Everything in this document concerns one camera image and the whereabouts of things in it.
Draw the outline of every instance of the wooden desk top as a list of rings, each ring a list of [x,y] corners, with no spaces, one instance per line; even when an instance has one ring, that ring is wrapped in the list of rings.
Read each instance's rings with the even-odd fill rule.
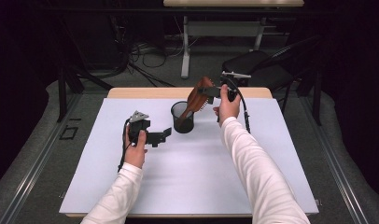
[[[166,7],[302,7],[302,0],[164,0]]]
[[[113,88],[107,98],[126,99],[154,99],[154,98],[187,98],[192,91],[192,87],[167,87],[167,88]],[[267,88],[246,87],[240,88],[244,97],[269,98],[272,99],[271,92]]]

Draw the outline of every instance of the dark background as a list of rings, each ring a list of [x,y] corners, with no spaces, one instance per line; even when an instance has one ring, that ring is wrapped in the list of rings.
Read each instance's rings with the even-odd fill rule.
[[[117,5],[102,0],[41,3]],[[120,3],[121,7],[162,7],[162,0]],[[288,43],[314,34],[324,36],[316,55],[322,89],[335,101],[350,156],[379,193],[379,1],[307,0],[304,7],[338,12],[334,18],[297,19]],[[89,70],[125,69],[128,47],[136,38],[163,49],[163,35],[176,32],[168,17],[126,17],[114,22],[123,22],[127,31],[120,43],[114,41],[117,33],[106,15],[40,20],[24,0],[0,1],[0,178],[41,118],[49,99],[45,88],[57,80],[62,64]],[[55,34],[56,42],[46,33]]]

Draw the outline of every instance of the table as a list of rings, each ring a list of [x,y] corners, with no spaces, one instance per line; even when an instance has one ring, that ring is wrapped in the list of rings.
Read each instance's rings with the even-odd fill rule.
[[[70,217],[85,216],[114,182],[124,120],[138,110],[149,114],[150,132],[173,127],[170,107],[185,100],[191,90],[112,89],[99,111],[60,213]],[[318,213],[276,100],[266,88],[242,88],[241,91],[246,99],[252,134],[279,165],[305,213]],[[143,183],[129,217],[251,216],[232,158],[220,142],[217,119],[211,109],[214,105],[195,113],[195,127],[190,133],[173,130],[165,143],[158,147],[147,145]]]
[[[302,7],[302,0],[164,0],[166,7]],[[265,18],[259,21],[183,21],[183,65],[181,77],[189,77],[190,47],[189,35],[203,36],[255,36],[255,50],[260,48]]]

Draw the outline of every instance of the black chair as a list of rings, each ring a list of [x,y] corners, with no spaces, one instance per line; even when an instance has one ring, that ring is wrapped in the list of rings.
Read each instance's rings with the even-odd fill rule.
[[[321,36],[315,35],[288,45],[274,55],[254,50],[223,63],[226,73],[251,75],[251,78],[236,78],[238,87],[266,87],[271,92],[286,87],[282,113],[285,111],[288,93],[294,80],[311,71],[311,53],[315,51]]]

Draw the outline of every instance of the chair seat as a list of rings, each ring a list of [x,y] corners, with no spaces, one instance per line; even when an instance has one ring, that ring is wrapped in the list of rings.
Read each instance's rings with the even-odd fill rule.
[[[225,72],[250,75],[254,68],[254,64],[258,64],[268,57],[269,55],[265,52],[254,50],[224,62],[222,64],[222,70]]]
[[[249,87],[266,87],[270,91],[286,86],[293,80],[292,75],[280,65],[262,68],[251,74]]]

